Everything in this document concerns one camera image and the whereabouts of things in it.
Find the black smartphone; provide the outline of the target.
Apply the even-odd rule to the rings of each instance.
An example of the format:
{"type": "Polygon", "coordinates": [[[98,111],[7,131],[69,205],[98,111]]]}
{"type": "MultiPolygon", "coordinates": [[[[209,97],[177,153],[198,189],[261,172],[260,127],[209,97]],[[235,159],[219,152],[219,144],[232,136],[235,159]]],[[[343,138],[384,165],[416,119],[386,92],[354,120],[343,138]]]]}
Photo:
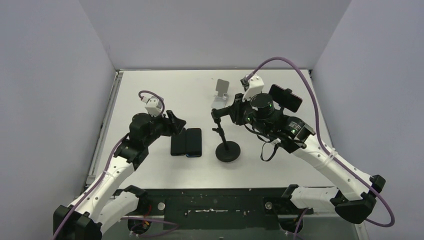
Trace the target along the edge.
{"type": "Polygon", "coordinates": [[[185,151],[188,158],[202,156],[202,130],[200,128],[188,128],[186,130],[185,151]]]}

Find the white folding phone stand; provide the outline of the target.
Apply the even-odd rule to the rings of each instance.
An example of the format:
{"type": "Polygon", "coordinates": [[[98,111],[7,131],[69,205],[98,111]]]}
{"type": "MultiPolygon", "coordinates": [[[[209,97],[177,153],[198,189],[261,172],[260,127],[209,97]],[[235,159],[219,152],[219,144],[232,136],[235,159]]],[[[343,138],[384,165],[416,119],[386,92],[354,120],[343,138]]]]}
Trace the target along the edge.
{"type": "Polygon", "coordinates": [[[226,106],[228,101],[228,89],[230,82],[218,79],[215,85],[216,94],[214,95],[214,100],[212,101],[212,109],[222,109],[226,106]]]}

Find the black pole phone stand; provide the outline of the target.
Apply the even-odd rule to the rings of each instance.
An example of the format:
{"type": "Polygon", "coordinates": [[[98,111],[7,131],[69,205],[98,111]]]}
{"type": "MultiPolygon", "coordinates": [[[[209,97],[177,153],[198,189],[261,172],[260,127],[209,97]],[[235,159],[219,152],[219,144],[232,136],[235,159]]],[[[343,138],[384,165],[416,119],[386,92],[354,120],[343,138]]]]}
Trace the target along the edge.
{"type": "Polygon", "coordinates": [[[238,143],[234,141],[228,141],[225,137],[224,129],[221,126],[221,117],[229,115],[229,110],[225,107],[222,109],[211,110],[211,116],[214,123],[217,125],[216,128],[212,128],[212,131],[219,134],[222,143],[220,143],[215,149],[216,158],[223,163],[231,163],[235,161],[241,154],[241,148],[238,143]]]}

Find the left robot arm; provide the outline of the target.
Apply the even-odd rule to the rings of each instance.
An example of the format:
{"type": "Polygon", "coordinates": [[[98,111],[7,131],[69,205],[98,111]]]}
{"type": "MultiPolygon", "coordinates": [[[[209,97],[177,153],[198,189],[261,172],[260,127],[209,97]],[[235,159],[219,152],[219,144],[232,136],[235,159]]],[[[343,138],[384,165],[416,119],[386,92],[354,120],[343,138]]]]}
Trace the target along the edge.
{"type": "Polygon", "coordinates": [[[129,132],[112,148],[103,172],[68,206],[60,205],[53,214],[54,240],[100,240],[103,234],[133,212],[147,211],[146,192],[130,185],[116,199],[112,195],[149,154],[149,146],[159,137],[182,132],[186,121],[171,110],[166,115],[138,113],[132,117],[129,132]]]}

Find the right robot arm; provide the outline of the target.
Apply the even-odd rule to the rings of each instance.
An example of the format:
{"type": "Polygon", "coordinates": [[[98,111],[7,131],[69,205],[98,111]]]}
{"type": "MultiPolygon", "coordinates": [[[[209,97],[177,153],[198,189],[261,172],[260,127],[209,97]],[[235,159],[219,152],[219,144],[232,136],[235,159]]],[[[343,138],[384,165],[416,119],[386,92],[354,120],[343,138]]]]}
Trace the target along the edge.
{"type": "Polygon", "coordinates": [[[368,220],[386,180],[380,175],[365,173],[330,147],[307,123],[275,109],[270,94],[259,93],[244,100],[238,93],[223,115],[230,116],[238,126],[251,125],[249,131],[262,141],[283,149],[311,165],[331,182],[331,186],[307,187],[292,184],[281,199],[282,209],[289,214],[298,209],[336,213],[342,219],[361,224],[368,220]]]}

